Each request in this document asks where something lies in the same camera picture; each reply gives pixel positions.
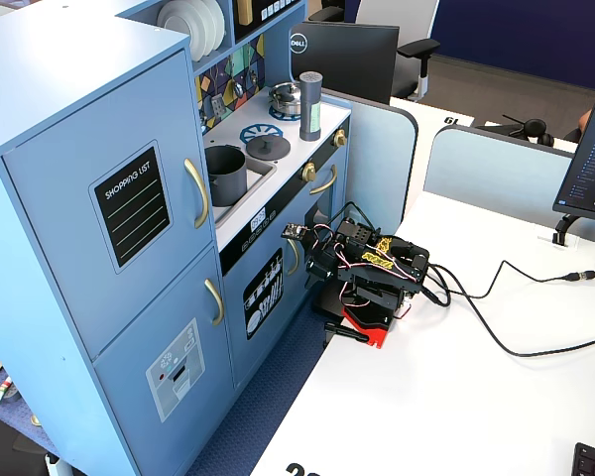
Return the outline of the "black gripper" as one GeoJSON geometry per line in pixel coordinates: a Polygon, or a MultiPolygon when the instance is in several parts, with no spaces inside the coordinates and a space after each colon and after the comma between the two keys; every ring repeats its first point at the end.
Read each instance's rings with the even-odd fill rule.
{"type": "Polygon", "coordinates": [[[339,269],[345,265],[335,251],[335,246],[342,242],[340,233],[333,233],[326,239],[319,239],[315,232],[309,232],[304,237],[306,288],[312,288],[318,282],[338,278],[339,269]]]}

